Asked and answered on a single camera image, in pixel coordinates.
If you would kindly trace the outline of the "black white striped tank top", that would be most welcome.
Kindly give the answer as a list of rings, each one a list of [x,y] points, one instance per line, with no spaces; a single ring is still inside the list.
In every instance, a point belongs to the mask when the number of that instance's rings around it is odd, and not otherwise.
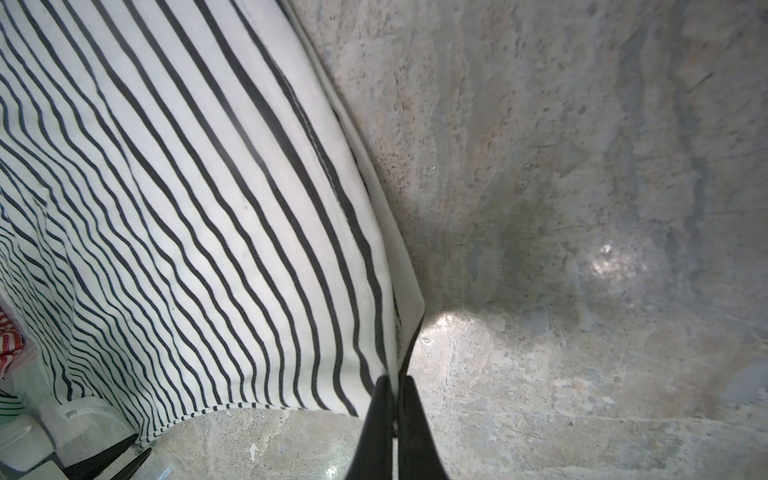
[[[57,402],[366,415],[424,309],[333,102],[278,1],[2,3],[1,294]]]

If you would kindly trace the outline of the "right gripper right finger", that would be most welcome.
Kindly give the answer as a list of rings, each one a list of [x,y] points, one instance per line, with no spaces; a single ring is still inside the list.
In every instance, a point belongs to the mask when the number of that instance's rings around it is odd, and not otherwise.
[[[411,376],[398,400],[398,476],[400,480],[448,480]]]

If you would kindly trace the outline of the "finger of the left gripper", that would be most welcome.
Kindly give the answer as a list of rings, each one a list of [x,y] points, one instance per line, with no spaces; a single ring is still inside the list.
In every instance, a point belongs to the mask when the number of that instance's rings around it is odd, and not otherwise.
[[[129,448],[108,466],[107,478],[110,480],[133,479],[152,453],[151,447],[141,451],[133,447]]]
[[[123,455],[137,438],[137,434],[131,435],[92,457],[63,468],[62,472],[69,480],[93,480]]]

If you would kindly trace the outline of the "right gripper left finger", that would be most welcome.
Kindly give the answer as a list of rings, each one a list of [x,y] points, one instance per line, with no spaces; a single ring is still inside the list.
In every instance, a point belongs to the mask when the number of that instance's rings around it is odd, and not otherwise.
[[[347,480],[391,480],[395,400],[388,376],[378,378]]]

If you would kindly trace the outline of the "red white striped tank top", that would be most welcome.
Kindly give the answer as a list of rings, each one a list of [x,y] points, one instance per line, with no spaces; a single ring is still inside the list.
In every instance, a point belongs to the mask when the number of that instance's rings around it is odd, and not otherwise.
[[[1,310],[1,378],[18,370],[26,360],[25,340],[13,320]]]

